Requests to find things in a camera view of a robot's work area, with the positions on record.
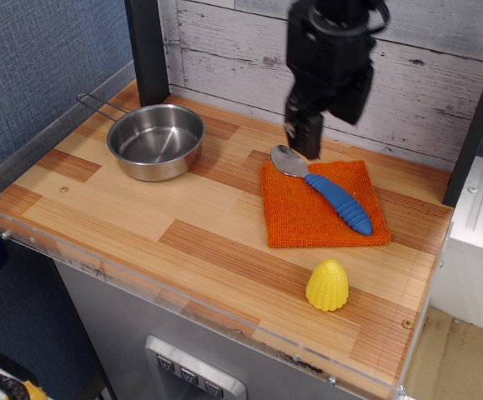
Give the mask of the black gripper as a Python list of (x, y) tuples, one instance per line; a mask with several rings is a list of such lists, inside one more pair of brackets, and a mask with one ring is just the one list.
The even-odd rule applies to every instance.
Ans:
[(323, 116), (356, 125), (370, 94), (373, 3), (295, 3), (289, 9), (286, 64), (294, 74), (285, 106), (290, 148), (319, 158)]

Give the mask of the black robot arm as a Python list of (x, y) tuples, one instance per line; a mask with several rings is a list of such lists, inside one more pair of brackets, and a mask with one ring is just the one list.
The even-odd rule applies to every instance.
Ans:
[(355, 125), (370, 93), (374, 35), (390, 13), (383, 1), (297, 1), (288, 14), (286, 65), (294, 84), (285, 102), (289, 147), (319, 157), (323, 114)]

